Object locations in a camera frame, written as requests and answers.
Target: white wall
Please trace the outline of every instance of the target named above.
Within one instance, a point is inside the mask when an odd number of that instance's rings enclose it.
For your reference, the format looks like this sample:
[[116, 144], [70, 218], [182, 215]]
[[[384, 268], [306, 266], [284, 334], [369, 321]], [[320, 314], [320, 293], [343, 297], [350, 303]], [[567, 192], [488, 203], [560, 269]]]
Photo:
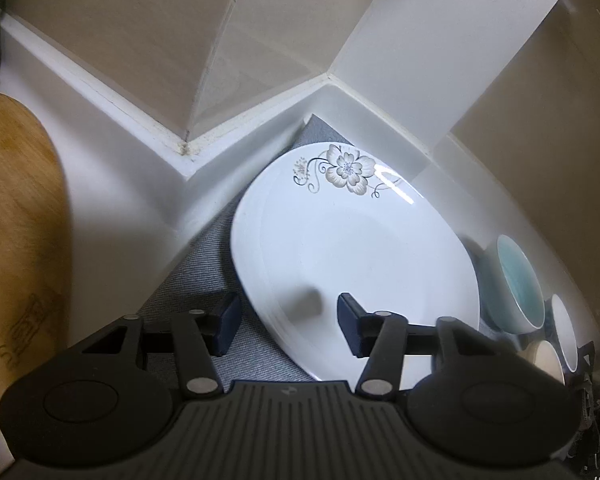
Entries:
[[556, 1], [374, 0], [331, 71], [434, 146]]

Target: metal pin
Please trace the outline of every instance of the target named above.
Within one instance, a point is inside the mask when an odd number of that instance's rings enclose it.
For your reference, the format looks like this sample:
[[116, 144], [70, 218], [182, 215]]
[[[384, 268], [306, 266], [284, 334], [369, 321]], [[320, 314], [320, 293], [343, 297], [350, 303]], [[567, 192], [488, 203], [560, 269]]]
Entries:
[[382, 397], [390, 393], [394, 387], [389, 381], [384, 379], [369, 379], [360, 385], [363, 392], [375, 397]]
[[210, 394], [218, 389], [218, 383], [208, 377], [196, 377], [187, 381], [187, 390], [194, 394]]

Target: teal bowl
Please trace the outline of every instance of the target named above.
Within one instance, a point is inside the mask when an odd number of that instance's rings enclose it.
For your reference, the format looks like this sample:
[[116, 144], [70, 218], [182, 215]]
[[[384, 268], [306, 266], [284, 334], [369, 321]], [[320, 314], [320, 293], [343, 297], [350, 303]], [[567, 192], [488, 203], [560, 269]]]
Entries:
[[528, 334], [544, 325], [544, 297], [536, 272], [508, 236], [498, 236], [484, 251], [478, 288], [491, 320], [505, 332]]

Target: floral pattern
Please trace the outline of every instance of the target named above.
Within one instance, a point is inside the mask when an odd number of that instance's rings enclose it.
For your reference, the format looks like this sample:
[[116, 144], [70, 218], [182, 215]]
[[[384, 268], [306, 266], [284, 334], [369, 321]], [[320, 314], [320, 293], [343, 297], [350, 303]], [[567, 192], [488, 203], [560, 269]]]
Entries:
[[293, 168], [294, 182], [298, 186], [307, 186], [312, 193], [320, 190], [318, 173], [321, 173], [327, 182], [335, 187], [346, 187], [349, 192], [359, 196], [366, 194], [367, 190], [371, 188], [371, 196], [378, 198], [379, 191], [387, 189], [388, 186], [382, 182], [375, 186], [370, 184], [370, 178], [378, 180], [375, 177], [375, 171], [376, 162], [370, 156], [360, 155], [360, 151], [352, 146], [343, 148], [335, 144], [330, 144], [327, 151], [322, 152], [319, 156], [314, 156], [309, 161], [301, 157]]
[[366, 155], [343, 152], [334, 144], [327, 150], [327, 161], [331, 165], [327, 169], [327, 181], [335, 187], [345, 187], [356, 195], [364, 195], [368, 177], [374, 174], [376, 162]]

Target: tile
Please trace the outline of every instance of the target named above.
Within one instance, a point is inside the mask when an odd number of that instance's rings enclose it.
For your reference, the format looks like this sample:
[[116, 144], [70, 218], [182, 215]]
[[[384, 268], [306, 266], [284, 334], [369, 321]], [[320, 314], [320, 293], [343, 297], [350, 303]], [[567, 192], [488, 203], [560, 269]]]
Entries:
[[326, 72], [371, 0], [237, 0], [198, 95], [191, 138]]
[[230, 0], [8, 0], [8, 9], [174, 132]]
[[600, 81], [569, 38], [542, 25], [452, 132], [541, 210], [600, 159]]
[[563, 190], [539, 220], [568, 264], [600, 326], [600, 160]]

